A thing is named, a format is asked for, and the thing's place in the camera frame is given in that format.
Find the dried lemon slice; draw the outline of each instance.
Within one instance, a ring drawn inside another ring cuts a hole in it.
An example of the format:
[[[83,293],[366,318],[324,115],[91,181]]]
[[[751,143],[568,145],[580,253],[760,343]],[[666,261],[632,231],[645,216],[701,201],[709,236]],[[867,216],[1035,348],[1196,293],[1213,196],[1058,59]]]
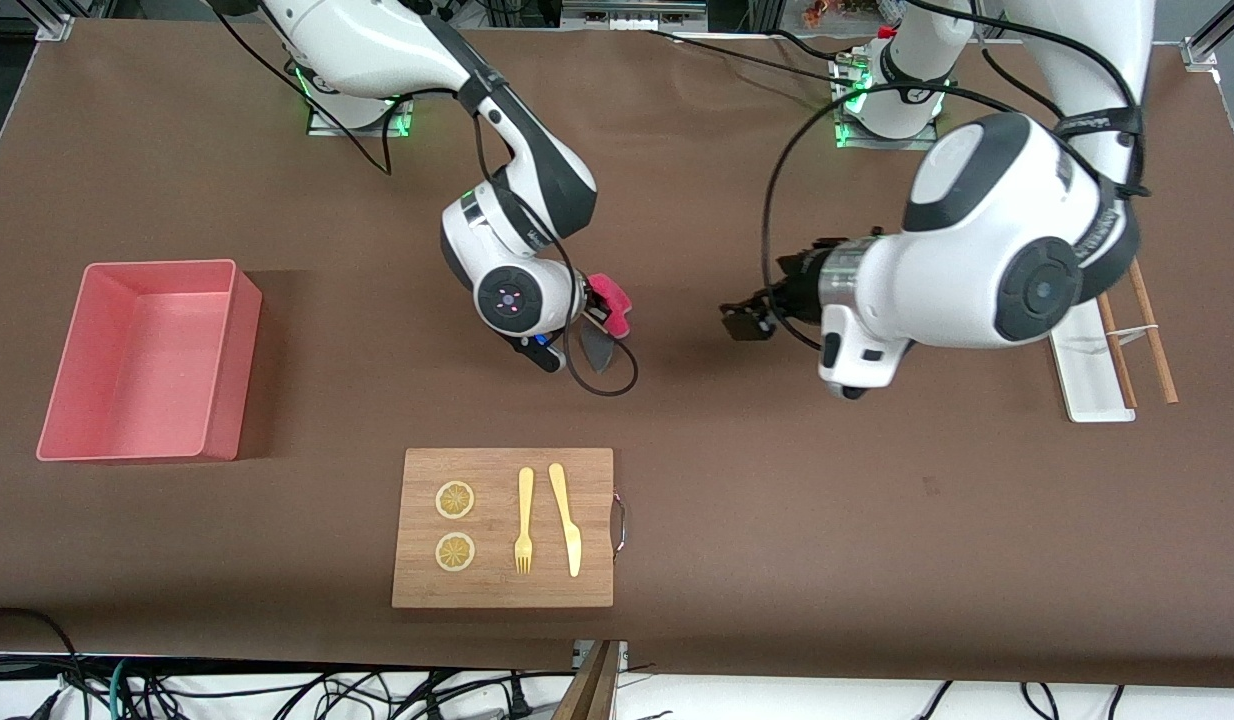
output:
[[[449,520],[463,517],[475,506],[475,492],[462,480],[444,483],[436,493],[436,510]]]
[[[448,534],[436,546],[436,562],[449,573],[464,571],[475,559],[475,541],[466,534]]]

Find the black cable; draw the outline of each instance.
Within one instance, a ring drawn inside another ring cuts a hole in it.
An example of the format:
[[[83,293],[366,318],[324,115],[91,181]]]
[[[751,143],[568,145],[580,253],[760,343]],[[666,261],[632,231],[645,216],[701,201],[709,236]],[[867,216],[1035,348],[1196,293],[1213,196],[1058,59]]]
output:
[[[940,83],[930,82],[891,82],[887,83],[887,85],[868,86],[863,90],[848,91],[845,95],[840,95],[839,98],[835,98],[835,100],[828,101],[827,105],[822,106],[822,109],[814,111],[812,117],[805,120],[803,126],[800,126],[800,128],[795,131],[795,136],[791,136],[790,141],[786,142],[786,147],[782,148],[781,154],[777,156],[777,164],[772,165],[772,174],[768,178],[768,189],[764,191],[764,215],[759,236],[759,266],[764,279],[764,291],[768,294],[769,310],[772,311],[772,316],[777,319],[777,322],[781,324],[784,329],[786,329],[786,332],[790,332],[792,337],[813,350],[822,351],[822,343],[805,336],[805,333],[801,333],[798,329],[790,324],[790,320],[786,319],[786,315],[782,314],[781,309],[777,306],[777,294],[772,290],[772,269],[769,268],[772,254],[772,195],[777,190],[777,179],[781,177],[782,168],[786,167],[786,159],[790,158],[791,151],[795,149],[796,143],[798,143],[801,138],[808,135],[808,131],[813,128],[818,120],[827,117],[827,115],[835,111],[838,106],[844,105],[847,101],[855,98],[872,94],[872,91],[890,90],[946,91],[946,94],[981,103],[982,105],[1000,110],[1001,112],[1016,112],[1016,110],[1009,105],[982,95],[980,91],[969,90],[964,86],[945,86],[940,85]],[[1087,164],[1087,161],[1083,161],[1082,164],[1085,169],[1092,169],[1092,165]]]
[[[284,85],[288,86],[288,90],[295,91],[297,95],[301,96],[302,100],[306,101],[307,105],[311,106],[311,109],[315,109],[321,115],[321,117],[329,120],[331,123],[337,126],[337,128],[342,131],[342,135],[349,138],[350,142],[355,143],[355,148],[360,151],[360,154],[364,156],[364,158],[369,161],[369,163],[371,163],[374,168],[379,169],[383,174],[385,174],[385,177],[389,177],[390,144],[387,142],[387,136],[390,128],[390,119],[394,117],[394,111],[399,109],[399,104],[404,101],[404,98],[399,98],[396,101],[394,101],[394,105],[390,106],[390,110],[387,111],[387,114],[385,114],[385,117],[381,119],[381,154],[384,163],[379,163],[379,161],[376,161],[376,158],[374,158],[374,156],[371,156],[370,152],[366,151],[366,147],[364,147],[364,143],[360,142],[360,138],[357,138],[355,133],[352,133],[346,126],[343,126],[341,120],[334,117],[334,115],[329,112],[328,109],[325,109],[323,105],[320,105],[320,100],[315,100],[313,98],[307,95],[306,91],[302,90],[302,88],[296,86],[292,83],[288,82],[288,77],[285,77],[284,73],[279,72],[279,69],[275,69],[275,67],[268,63],[265,58],[262,58],[262,56],[257,54],[257,51],[252,49],[252,46],[247,44],[247,42],[242,37],[239,37],[239,33],[236,32],[236,28],[232,26],[232,23],[230,23],[230,21],[225,19],[225,15],[222,14],[215,14],[215,15],[216,19],[218,19],[218,22],[221,22],[221,27],[225,27],[227,32],[230,32],[230,37],[233,37],[234,41],[238,42],[239,47],[243,47],[243,49],[247,51],[248,56],[252,56],[253,61],[259,61],[259,63],[262,63],[262,67],[267,68],[270,72],[270,74],[279,78],[279,82],[283,82]]]
[[[56,705],[56,698],[60,697],[60,692],[54,692],[49,697],[44,698],[44,701],[35,709],[31,714],[30,720],[51,720],[53,718],[53,706]]]
[[[946,697],[946,692],[949,692],[950,687],[954,684],[955,680],[943,682],[940,687],[937,688],[937,693],[933,693],[932,700],[928,701],[927,710],[924,710],[923,715],[919,715],[916,720],[932,720],[933,714],[937,713],[937,706],[942,704],[942,698]]]
[[[292,697],[289,697],[289,699],[279,706],[279,710],[275,711],[274,720],[288,719],[288,716],[292,714],[292,709],[297,706],[299,701],[301,701],[301,698],[306,697],[307,693],[315,689],[315,685],[323,683],[326,679],[332,678],[332,673],[316,676],[313,680],[306,683],[301,688],[297,688],[297,692],[294,693]]]
[[[1119,706],[1119,700],[1123,697],[1124,685],[1116,685],[1116,694],[1112,694],[1111,705],[1106,708],[1106,720],[1116,720],[1116,709]]]
[[[786,70],[787,73],[795,73],[795,74],[797,74],[797,77],[810,77],[810,78],[813,78],[813,79],[819,79],[819,82],[828,82],[832,85],[843,85],[843,86],[850,86],[850,85],[853,85],[853,82],[850,82],[850,79],[834,78],[834,77],[824,77],[824,74],[822,74],[822,73],[813,73],[812,70],[806,70],[803,68],[792,68],[791,65],[784,65],[781,63],[772,63],[772,61],[764,61],[763,58],[755,58],[755,56],[747,56],[744,53],[735,53],[732,49],[723,49],[723,47],[718,47],[718,46],[713,46],[713,44],[706,44],[705,42],[698,42],[698,41],[694,40],[691,37],[680,37],[680,36],[676,36],[676,35],[671,35],[669,32],[661,32],[661,31],[659,31],[659,28],[650,28],[650,31],[647,31],[647,32],[649,32],[652,35],[655,35],[655,36],[659,36],[659,37],[668,37],[669,40],[675,41],[675,42],[684,42],[685,44],[691,44],[694,47],[701,47],[701,49],[712,49],[714,53],[719,53],[722,56],[729,56],[731,58],[737,58],[737,59],[740,59],[740,61],[748,61],[748,63],[758,63],[760,65],[768,65],[769,68],[776,68],[779,70]]]
[[[416,688],[412,688],[412,692],[410,692],[406,698],[399,703],[399,706],[394,708],[394,711],[387,715],[387,720],[397,720],[399,716],[402,716],[408,708],[420,701],[421,698],[433,693],[438,684],[447,682],[455,674],[457,671],[432,671],[424,682],[418,684]]]
[[[278,688],[255,688],[255,689],[248,689],[248,692],[221,692],[221,693],[196,693],[196,692],[180,692],[179,689],[167,689],[164,693],[170,694],[170,697],[188,697],[188,698],[255,697],[255,694],[296,692],[297,689],[301,689],[306,684],[302,683],[296,685],[280,685]]]
[[[141,718],[141,714],[137,711],[137,700],[133,700],[132,688],[128,685],[125,676],[118,677],[118,703],[128,708],[128,711],[125,713],[126,718]]]
[[[151,685],[155,683],[155,676],[151,674],[149,678],[142,678],[142,683],[146,684],[146,693],[142,693],[142,705],[146,706],[146,716],[154,720],[155,711],[151,708]]]
[[[806,44],[803,38],[798,37],[797,35],[790,31],[786,31],[785,28],[770,28],[769,31],[765,31],[764,35],[772,37],[785,37],[786,40],[791,41],[792,44],[795,44],[795,47],[802,49],[806,54],[813,56],[818,61],[827,61],[827,63],[833,63],[833,61],[835,61],[835,57],[838,54],[847,53],[849,49],[853,49],[853,47],[849,46],[845,47],[845,49],[837,49],[835,53],[823,53],[822,49],[817,49],[817,47],[813,47],[812,44]]]
[[[998,77],[1004,78],[1004,80],[1009,83],[1009,85],[1018,88],[1018,90],[1029,95],[1032,100],[1045,106],[1048,111],[1050,111],[1053,115],[1056,115],[1059,120],[1066,117],[1066,114],[1061,111],[1061,109],[1056,105],[1056,103],[1054,103],[1051,99],[1048,99],[1045,94],[1041,94],[1041,91],[1038,91],[1035,88],[1027,85],[1027,83],[1023,83],[1021,82],[1021,79],[1016,78],[1013,73],[1009,73],[1004,68],[1002,68],[1001,64],[998,64],[997,61],[992,58],[991,49],[988,49],[988,47],[982,47],[982,58],[985,58],[986,64],[988,64],[988,67],[991,67],[991,69],[995,70],[998,74]]]
[[[529,706],[529,701],[524,698],[524,683],[520,682],[520,676],[511,671],[511,689],[506,689],[502,684],[502,692],[506,692],[506,714],[508,720],[518,720],[520,718],[527,718],[533,715],[533,708]]]
[[[337,693],[337,697],[333,698],[333,700],[328,700],[328,706],[325,708],[325,711],[315,715],[315,720],[326,720],[326,719],[328,719],[328,714],[332,713],[333,706],[337,705],[338,701],[342,701],[342,700],[344,700],[344,698],[350,697],[352,692],[355,692],[355,688],[358,688],[362,684],[369,682],[370,679],[373,679],[374,676],[380,676],[380,673],[369,673],[369,674],[365,674],[360,679],[350,683],[342,692]],[[325,689],[325,697],[329,697],[329,693],[326,689]]]
[[[1053,698],[1051,689],[1048,689],[1048,683],[1038,683],[1038,685],[1039,685],[1039,688],[1043,689],[1043,697],[1045,697],[1048,699],[1048,708],[1050,708],[1050,710],[1053,710],[1051,715],[1048,715],[1045,711],[1041,710],[1041,708],[1039,708],[1034,703],[1034,700],[1032,700],[1032,698],[1030,698],[1030,683],[1021,683],[1019,684],[1021,698],[1023,698],[1023,700],[1025,700],[1027,705],[1030,706],[1030,710],[1033,710],[1035,715],[1038,715],[1039,718],[1041,718],[1041,720],[1061,720],[1061,714],[1058,713],[1058,701],[1055,700],[1055,698]]]
[[[384,673],[378,673],[378,683],[381,685],[381,692],[385,693],[385,714],[390,716],[394,710],[394,693],[390,692],[390,685],[385,684]]]
[[[507,7],[505,10],[502,10],[501,7],[494,7],[492,5],[489,5],[485,0],[475,0],[475,4],[487,10],[490,14],[502,14],[506,15],[506,17],[511,17],[511,15],[522,14],[524,9],[529,6],[529,0],[521,0],[518,7]]]
[[[60,647],[65,648],[68,656],[70,656],[70,664],[73,666],[74,674],[79,679],[79,683],[86,684],[88,676],[83,673],[83,666],[79,664],[79,653],[74,650],[74,643],[70,642],[70,635],[65,634],[65,630],[60,629],[60,625],[56,622],[54,619],[44,615],[38,610],[27,610],[23,608],[0,608],[0,616],[5,617],[31,617],[38,620],[39,622],[49,626],[53,634],[60,641]],[[93,716],[93,703],[88,700],[88,697],[83,698],[83,716],[85,720],[90,720]]]
[[[508,186],[508,184],[497,182],[497,179],[494,179],[492,174],[489,174],[487,161],[484,158],[484,132],[482,128],[480,128],[479,117],[476,116],[474,120],[475,120],[475,151],[478,152],[479,156],[479,170],[484,174],[484,180],[487,182],[489,184],[495,184],[495,186],[501,186],[502,190],[507,191],[517,201],[520,207],[526,210],[529,217],[533,219],[533,222],[536,224],[536,227],[538,227],[540,233],[543,233],[548,241],[554,243],[554,247],[557,247],[557,249],[559,251],[559,258],[563,259],[563,264],[568,269],[568,277],[576,278],[580,273],[578,273],[575,266],[573,266],[573,259],[568,258],[568,252],[563,248],[563,242],[559,242],[559,238],[552,231],[550,225],[545,224],[544,220],[540,220],[540,215],[538,215],[538,211],[536,211],[533,206],[527,204],[527,201],[522,199],[517,191],[513,191],[512,188]],[[622,342],[619,338],[613,337],[612,333],[610,333],[608,336],[610,340],[612,340],[617,347],[621,347],[621,351],[624,352],[626,357],[629,357],[631,359],[631,380],[627,382],[624,387],[622,387],[621,389],[598,389],[597,387],[591,387],[591,384],[585,382],[585,379],[581,378],[581,374],[578,373],[578,368],[573,363],[573,347],[570,341],[568,341],[568,329],[570,329],[573,325],[573,310],[575,309],[578,309],[578,284],[576,282],[570,282],[568,283],[568,314],[565,315],[565,322],[563,324],[563,332],[561,332],[563,364],[566,366],[568,374],[571,374],[573,380],[576,382],[582,389],[585,389],[585,391],[591,393],[591,395],[598,395],[598,396],[626,395],[627,391],[634,389],[636,383],[639,383],[639,361],[636,358],[634,352],[631,351],[631,347],[627,347],[626,342]]]
[[[552,671],[534,671],[534,673],[520,673],[521,679],[526,678],[571,678],[576,673],[552,673]],[[480,688],[486,688],[489,685],[501,685],[508,679],[506,678],[490,678],[486,680],[471,680],[469,683],[463,683],[460,685],[447,688],[443,692],[434,693],[434,700],[428,703],[428,705],[422,706],[421,710],[416,711],[408,720],[420,720],[426,713],[443,705],[444,701],[452,700],[454,697],[462,697],[469,692],[476,692]]]

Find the table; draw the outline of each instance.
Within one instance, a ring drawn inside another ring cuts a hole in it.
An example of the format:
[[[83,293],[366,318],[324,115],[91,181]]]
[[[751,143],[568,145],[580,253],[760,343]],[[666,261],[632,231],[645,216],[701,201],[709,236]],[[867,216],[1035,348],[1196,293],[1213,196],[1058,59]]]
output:
[[[93,652],[554,667],[621,637],[691,673],[1234,685],[1234,138],[1209,77],[1156,49],[1138,201],[1183,401],[1092,427],[1065,420],[1046,343],[917,348],[845,404],[795,342],[727,338],[716,306],[758,288],[764,182],[814,79],[640,33],[471,41],[598,179],[570,254],[631,293],[639,388],[585,395],[481,327],[438,252],[479,178],[457,104],[420,105],[385,178],[302,136],[300,100],[221,27],[85,20],[39,47],[0,146],[0,605]],[[974,53],[959,72],[1009,98]],[[918,159],[813,132],[777,249],[896,228]],[[179,258],[237,259],[265,296],[243,459],[37,462],[83,267]],[[1151,396],[1146,348],[1130,364]],[[615,447],[616,605],[390,609],[404,451],[424,446]],[[0,625],[0,646],[51,638]]]

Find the plastic fork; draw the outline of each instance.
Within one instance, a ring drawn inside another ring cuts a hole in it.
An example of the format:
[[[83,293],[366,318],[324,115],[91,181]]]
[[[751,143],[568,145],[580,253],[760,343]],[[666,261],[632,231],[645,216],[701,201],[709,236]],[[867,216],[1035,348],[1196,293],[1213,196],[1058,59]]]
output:
[[[533,468],[520,468],[520,537],[515,541],[515,571],[521,576],[533,571],[531,515],[533,515]]]

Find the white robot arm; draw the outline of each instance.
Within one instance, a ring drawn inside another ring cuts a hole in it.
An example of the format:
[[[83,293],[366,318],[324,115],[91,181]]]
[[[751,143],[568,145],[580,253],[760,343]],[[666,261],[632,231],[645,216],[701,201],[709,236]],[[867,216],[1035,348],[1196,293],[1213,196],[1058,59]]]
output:
[[[473,117],[497,130],[512,159],[492,173],[494,182],[485,179],[444,210],[441,247],[480,319],[544,369],[561,368],[561,352],[544,337],[584,308],[585,283],[536,254],[590,224],[595,180],[506,78],[443,20],[420,17],[396,0],[209,2],[220,14],[260,10],[323,94],[452,91]]]
[[[896,37],[868,47],[872,77],[884,86],[945,82],[972,32],[967,19],[926,6],[970,9],[967,0],[912,2]],[[1132,138],[1141,132],[1137,105],[1151,48],[1153,0],[1006,6],[1016,22],[1106,56],[1130,96],[1096,61],[1032,38],[1029,51],[1067,119],[1051,132],[1016,112],[955,128],[914,174],[900,233],[823,242],[782,261],[787,277],[772,295],[777,306],[765,311],[821,325],[818,372],[837,395],[855,398],[890,384],[914,342],[993,348],[1038,341],[1071,306],[1114,284],[1138,249],[1135,220],[1117,190],[1141,173]],[[932,91],[876,88],[855,115],[877,135],[908,137],[932,117],[935,101]],[[1070,152],[1099,177],[1090,177]],[[763,317],[754,322],[755,299],[721,309],[735,338],[772,332]]]

